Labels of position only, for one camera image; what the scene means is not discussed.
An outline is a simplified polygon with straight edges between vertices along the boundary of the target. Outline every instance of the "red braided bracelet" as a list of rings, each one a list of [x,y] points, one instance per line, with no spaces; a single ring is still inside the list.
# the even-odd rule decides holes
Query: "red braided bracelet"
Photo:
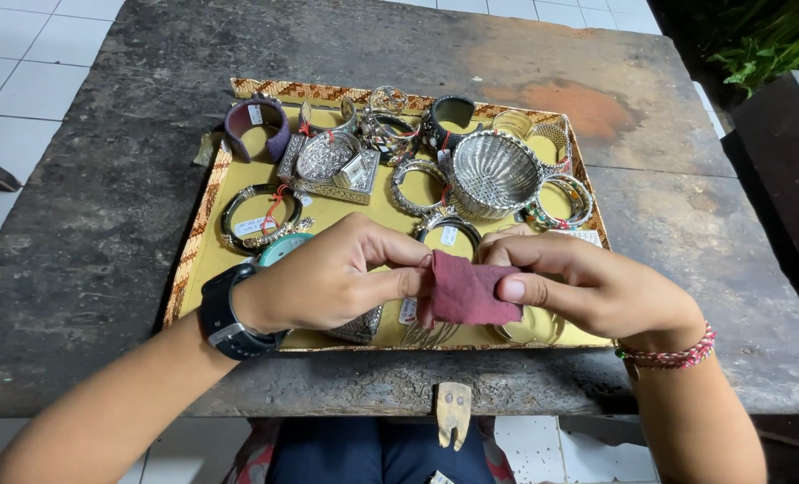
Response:
[[[629,360],[633,365],[641,368],[658,369],[683,369],[695,366],[704,361],[713,352],[713,343],[716,339],[716,331],[710,327],[706,320],[707,330],[695,346],[685,351],[676,353],[653,353],[650,351],[631,350],[624,346],[618,346],[614,354],[622,360]],[[653,365],[641,364],[642,362],[654,363]]]

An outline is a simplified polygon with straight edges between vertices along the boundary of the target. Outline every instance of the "dark blue pants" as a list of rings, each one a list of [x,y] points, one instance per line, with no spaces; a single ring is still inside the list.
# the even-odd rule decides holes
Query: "dark blue pants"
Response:
[[[286,419],[266,484],[425,484],[437,470],[455,484],[494,483],[475,419],[458,452],[438,445],[435,423]]]

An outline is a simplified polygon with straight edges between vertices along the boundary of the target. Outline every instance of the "red polishing cloth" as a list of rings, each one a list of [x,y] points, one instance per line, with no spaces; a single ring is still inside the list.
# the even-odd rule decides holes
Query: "red polishing cloth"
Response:
[[[521,304],[501,301],[495,287],[517,267],[471,264],[462,257],[432,252],[436,284],[430,296],[432,318],[454,324],[499,324],[522,320]]]

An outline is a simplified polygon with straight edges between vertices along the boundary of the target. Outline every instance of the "jewelry tray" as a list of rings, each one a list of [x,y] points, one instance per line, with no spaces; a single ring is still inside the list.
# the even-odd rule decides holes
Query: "jewelry tray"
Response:
[[[340,100],[345,96],[351,97],[357,106],[358,112],[362,112],[370,91],[365,89],[336,87],[323,84],[311,84],[303,82],[289,81],[256,81],[252,79],[232,78],[233,92],[240,99],[248,99],[255,91],[274,95],[284,104],[284,110],[289,119],[289,126],[293,133],[298,132],[298,111],[301,103],[308,101],[313,106],[313,118],[311,122],[318,126],[332,126],[342,118],[339,114]],[[409,94],[409,105],[403,113],[406,120],[416,123],[420,120],[424,110],[435,100],[434,97],[425,95]],[[455,132],[470,132],[478,122],[491,122],[491,119],[498,113],[505,110],[518,110],[535,122],[556,122],[560,116],[557,113],[545,111],[532,111],[521,108],[511,108],[495,104],[476,103],[473,120],[466,131],[456,128]],[[265,128],[254,128],[242,139],[247,144],[248,149],[253,147],[255,151],[260,151],[265,139],[269,136]],[[588,180],[587,172],[582,163],[582,155],[579,151],[575,133],[572,126],[569,128],[569,138],[572,142],[572,163],[573,175],[581,180],[585,186],[593,193],[593,188]],[[529,143],[534,151],[546,159],[557,157],[555,147],[548,139]],[[426,147],[421,147],[416,158],[434,160],[435,155]],[[315,218],[314,226],[309,233],[318,233],[328,227],[344,215],[359,211],[369,215],[372,219],[383,225],[390,226],[403,233],[411,234],[414,225],[420,221],[412,215],[400,212],[391,196],[390,178],[394,168],[385,165],[378,167],[375,186],[373,190],[373,201],[369,205],[359,205],[356,203],[343,202],[318,194],[310,194],[312,203],[304,208],[303,216]],[[200,288],[203,283],[211,279],[223,270],[243,262],[246,257],[234,252],[222,244],[220,238],[220,215],[226,203],[243,187],[255,184],[270,182],[279,184],[276,177],[276,165],[270,163],[267,152],[258,155],[252,163],[245,163],[237,160],[233,154],[222,143],[221,149],[217,150],[211,168],[208,184],[205,192],[202,193],[198,212],[190,226],[190,234],[185,243],[185,248],[179,256],[179,263],[176,268],[173,280],[172,291],[167,303],[164,314],[163,327],[167,328],[174,323],[179,316],[189,313],[197,308],[201,301]],[[422,172],[409,172],[403,183],[404,194],[418,201],[430,199],[429,203],[434,203],[439,197],[440,187],[436,186],[434,179]],[[541,192],[541,199],[547,205],[551,205],[552,211],[556,216],[569,215],[569,203],[565,194],[544,186]],[[256,219],[265,216],[271,205],[268,195],[255,197],[242,206],[233,224],[245,220]],[[274,217],[278,221],[285,220],[285,213],[291,210],[291,202],[284,198],[284,203],[275,210]],[[502,220],[471,220],[481,234],[497,231],[500,227],[513,224],[512,218]],[[598,203],[594,204],[593,215],[583,226],[584,229],[595,229],[599,232],[603,247],[611,250],[609,240],[606,236],[605,227],[602,223]],[[456,237],[453,246],[445,246],[441,243],[442,228],[433,231],[426,240],[426,244],[432,248],[437,248],[455,255],[471,257],[471,243],[461,233]],[[296,304],[296,298],[306,298],[306,294],[293,294],[287,302],[281,304]],[[401,324],[400,308],[403,302],[395,301],[386,303],[382,311],[382,321],[379,326],[378,334],[368,345],[356,345],[351,342],[331,337],[325,333],[307,330],[297,330],[292,332],[284,341],[280,351],[320,351],[320,350],[416,350],[417,346],[402,346],[401,340],[405,334],[407,325]],[[427,348],[428,350],[490,350],[490,349],[510,349],[510,348],[587,348],[587,347],[612,347],[610,339],[589,335],[569,322],[555,324],[552,315],[539,308],[526,307],[523,323],[508,326],[514,339],[523,341],[534,337],[534,341],[528,343],[507,342],[502,336],[498,335],[490,326],[461,326],[456,333],[448,339],[442,346]]]

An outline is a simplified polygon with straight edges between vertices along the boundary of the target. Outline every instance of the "weathered wooden table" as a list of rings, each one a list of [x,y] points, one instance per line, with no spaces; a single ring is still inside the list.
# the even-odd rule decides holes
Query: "weathered wooden table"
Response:
[[[799,413],[799,301],[668,39],[374,0],[128,0],[0,234],[0,417],[38,412],[145,341],[228,78],[393,84],[566,113],[617,251],[695,296],[749,412]],[[610,351],[276,355],[188,415],[631,412]]]

